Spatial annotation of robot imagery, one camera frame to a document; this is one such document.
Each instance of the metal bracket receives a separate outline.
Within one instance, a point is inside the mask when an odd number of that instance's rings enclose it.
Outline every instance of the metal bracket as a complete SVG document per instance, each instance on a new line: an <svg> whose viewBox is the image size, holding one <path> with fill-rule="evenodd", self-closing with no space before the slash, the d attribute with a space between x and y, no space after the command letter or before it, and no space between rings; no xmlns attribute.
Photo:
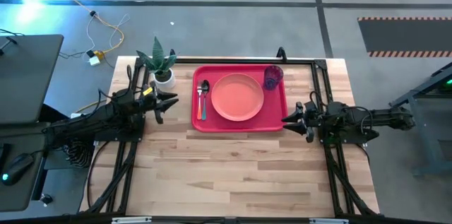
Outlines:
<svg viewBox="0 0 452 224"><path fill-rule="evenodd" d="M3 48L5 48L9 43L13 43L13 44L17 44L17 41L13 40L11 37L6 37L6 39L8 40L8 42L6 42L5 44L3 44L0 47L0 56L3 55L5 52L3 51Z"/></svg>
<svg viewBox="0 0 452 224"><path fill-rule="evenodd" d="M323 70L326 70L328 67L326 66L326 60L325 59L315 59L314 63Z"/></svg>
<svg viewBox="0 0 452 224"><path fill-rule="evenodd" d="M315 224L348 224L348 220L330 218L312 218L309 223Z"/></svg>
<svg viewBox="0 0 452 224"><path fill-rule="evenodd" d="M112 224L139 224L139 223L151 223L152 217L122 217L113 218Z"/></svg>
<svg viewBox="0 0 452 224"><path fill-rule="evenodd" d="M225 222L223 224L238 224L237 218L235 217L225 217Z"/></svg>
<svg viewBox="0 0 452 224"><path fill-rule="evenodd" d="M280 47L278 49L278 53L276 54L276 58L281 58L281 57L282 57L282 62L287 61L287 55L285 54L284 47Z"/></svg>

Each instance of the orange striped edge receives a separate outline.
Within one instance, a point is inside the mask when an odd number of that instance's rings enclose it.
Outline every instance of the orange striped edge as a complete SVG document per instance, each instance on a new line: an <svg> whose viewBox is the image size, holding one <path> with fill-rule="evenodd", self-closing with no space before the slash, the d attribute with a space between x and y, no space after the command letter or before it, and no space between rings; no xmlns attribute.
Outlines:
<svg viewBox="0 0 452 224"><path fill-rule="evenodd" d="M445 16L418 16L418 17L410 17L410 16L399 16L399 17L375 17L375 16L368 16L368 17L359 17L358 21L363 20L452 20L452 17L445 17Z"/></svg>
<svg viewBox="0 0 452 224"><path fill-rule="evenodd" d="M452 57L451 51L372 51L367 52L370 57L384 58L442 58Z"/></svg>

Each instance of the butcher block tabletop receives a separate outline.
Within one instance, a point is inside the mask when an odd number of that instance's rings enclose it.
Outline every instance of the butcher block tabletop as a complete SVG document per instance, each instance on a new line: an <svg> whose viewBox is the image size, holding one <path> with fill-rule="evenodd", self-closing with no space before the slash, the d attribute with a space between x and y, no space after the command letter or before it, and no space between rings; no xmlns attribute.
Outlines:
<svg viewBox="0 0 452 224"><path fill-rule="evenodd" d="M126 66L133 68L135 60L118 58L110 94L127 88ZM333 99L355 105L345 60L327 59L327 65ZM288 130L207 134L192 127L192 78L199 66L202 64L173 66L177 82L171 92L178 94L179 102L163 114L164 124L157 124L153 112L146 114L126 214L333 217L325 153L317 138L307 143L305 136ZM309 101L309 93L314 90L311 69L305 65L278 66L284 71L290 114L297 101ZM323 90L321 73L319 78ZM112 179L118 145L107 145L92 167L92 201ZM343 148L350 183L370 209L379 212L366 155L356 145ZM345 209L342 187L338 190ZM85 193L81 211L86 208Z"/></svg>

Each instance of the orange plate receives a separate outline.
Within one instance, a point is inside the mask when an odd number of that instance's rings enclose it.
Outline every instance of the orange plate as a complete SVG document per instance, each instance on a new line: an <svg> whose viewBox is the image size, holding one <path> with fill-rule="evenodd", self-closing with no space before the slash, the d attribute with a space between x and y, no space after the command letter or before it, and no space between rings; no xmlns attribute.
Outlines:
<svg viewBox="0 0 452 224"><path fill-rule="evenodd" d="M262 108L262 87L248 75L229 74L213 86L212 104L222 117L235 122L246 121Z"/></svg>

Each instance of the concrete floor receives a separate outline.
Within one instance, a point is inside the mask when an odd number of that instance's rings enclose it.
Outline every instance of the concrete floor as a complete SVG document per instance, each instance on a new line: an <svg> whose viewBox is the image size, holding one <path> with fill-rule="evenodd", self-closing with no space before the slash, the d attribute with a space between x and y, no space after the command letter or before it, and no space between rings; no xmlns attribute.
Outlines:
<svg viewBox="0 0 452 224"><path fill-rule="evenodd" d="M23 5L0 4L1 27L28 35L62 34L65 37L63 52L79 52L90 47L85 33L90 17L85 10L79 6L44 5L39 1L25 0ZM150 51L150 40L154 35L159 37L165 49L173 48L181 55L273 57L278 47L283 46L291 57L326 57L318 10L300 7L302 3L316 0L108 1L176 1L174 6L91 6L110 23L118 23L125 13L131 17L122 26L126 34L124 44L109 56L113 64L118 55L135 55L136 49ZM183 2L178 4L179 1L207 3L187 6ZM212 1L248 3L213 6L209 3ZM388 102L416 87L433 71L451 61L447 58L371 59L366 54L356 19L359 16L452 16L452 10L446 9L364 9L369 3L451 4L452 0L323 2L362 7L324 9L333 56L347 61L357 105L387 108ZM108 46L112 31L93 23L90 34L97 47L103 49ZM97 88L108 90L112 73L105 63L91 67L82 59L59 58L45 102L70 114L94 101ZM74 88L81 89L82 94L74 94ZM381 212L395 218L452 222L452 176L416 178L411 174L412 168L424 164L417 131L378 130L381 136L369 143L369 155ZM33 202L26 211L0 213L0 219L54 216L78 210L85 181L69 177L76 172L86 173L86 170L67 169L62 156L53 158L52 162L61 169L50 172L44 192L53 195L55 203L44 208Z"/></svg>

